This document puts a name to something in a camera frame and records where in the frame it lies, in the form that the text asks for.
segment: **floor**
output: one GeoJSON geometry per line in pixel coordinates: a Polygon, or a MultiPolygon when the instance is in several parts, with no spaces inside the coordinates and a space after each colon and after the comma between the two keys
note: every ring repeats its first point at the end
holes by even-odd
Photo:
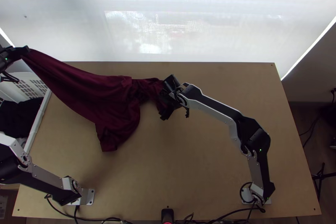
{"type": "MultiPolygon", "coordinates": [[[[298,132],[305,132],[319,113],[316,106],[291,104],[291,110],[298,132]]],[[[325,121],[320,120],[315,127],[314,135],[305,146],[305,153],[311,173],[317,173],[325,162],[325,173],[336,172],[336,150],[329,148],[329,143],[336,137],[336,129],[332,129],[325,121]]],[[[304,142],[308,136],[301,137],[304,142]]],[[[323,181],[320,198],[321,216],[299,217],[300,224],[329,224],[336,223],[336,177],[323,181]]],[[[295,218],[252,219],[252,224],[297,224],[295,218]]],[[[27,218],[26,224],[73,224],[73,220],[34,219],[27,218]]]]}

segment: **cloth fold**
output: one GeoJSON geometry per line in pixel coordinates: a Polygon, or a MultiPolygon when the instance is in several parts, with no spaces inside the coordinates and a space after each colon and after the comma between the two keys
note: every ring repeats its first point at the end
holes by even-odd
{"type": "Polygon", "coordinates": [[[63,103],[95,123],[102,151],[116,150],[131,136],[142,103],[152,100],[159,111],[165,107],[159,98],[163,81],[157,78],[96,75],[33,49],[22,59],[63,103]]]}

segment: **white wall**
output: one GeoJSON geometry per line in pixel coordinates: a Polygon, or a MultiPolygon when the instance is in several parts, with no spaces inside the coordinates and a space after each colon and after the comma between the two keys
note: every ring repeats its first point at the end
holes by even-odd
{"type": "Polygon", "coordinates": [[[282,81],[289,101],[330,102],[336,87],[336,24],[282,81]]]}
{"type": "Polygon", "coordinates": [[[62,61],[275,62],[280,77],[336,0],[0,0],[15,46],[62,61]]]}

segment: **plywood board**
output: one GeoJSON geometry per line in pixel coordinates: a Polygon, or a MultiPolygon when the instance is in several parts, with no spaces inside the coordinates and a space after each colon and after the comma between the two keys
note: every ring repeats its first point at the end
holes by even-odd
{"type": "MultiPolygon", "coordinates": [[[[306,158],[277,70],[270,63],[114,63],[71,65],[102,75],[136,79],[175,74],[204,94],[255,118],[270,134],[270,177],[276,186],[266,213],[253,218],[320,214],[306,158]]],[[[235,148],[227,126],[201,111],[175,111],[167,121],[152,103],[141,107],[138,129],[116,152],[102,153],[92,122],[52,95],[31,149],[33,162],[58,176],[72,176],[94,188],[92,206],[79,216],[159,220],[167,206],[177,219],[214,219],[246,207],[239,188],[250,181],[247,160],[235,148]]],[[[21,186],[14,215],[63,218],[44,193],[21,186]]],[[[74,207],[59,207],[73,213],[74,207]]],[[[241,212],[234,218],[245,218],[241,212]]]]}

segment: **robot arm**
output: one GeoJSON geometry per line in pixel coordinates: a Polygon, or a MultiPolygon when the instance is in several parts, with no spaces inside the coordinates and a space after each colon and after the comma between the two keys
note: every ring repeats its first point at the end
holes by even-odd
{"type": "Polygon", "coordinates": [[[270,181],[267,163],[270,137],[256,120],[204,95],[200,88],[192,84],[179,84],[174,75],[165,79],[161,95],[168,106],[165,111],[160,112],[162,120],[168,119],[174,109],[183,106],[187,109],[186,117],[189,116],[189,109],[200,109],[229,126],[233,143],[246,156],[249,164],[253,181],[249,187],[251,196],[263,205],[275,187],[270,181]]]}

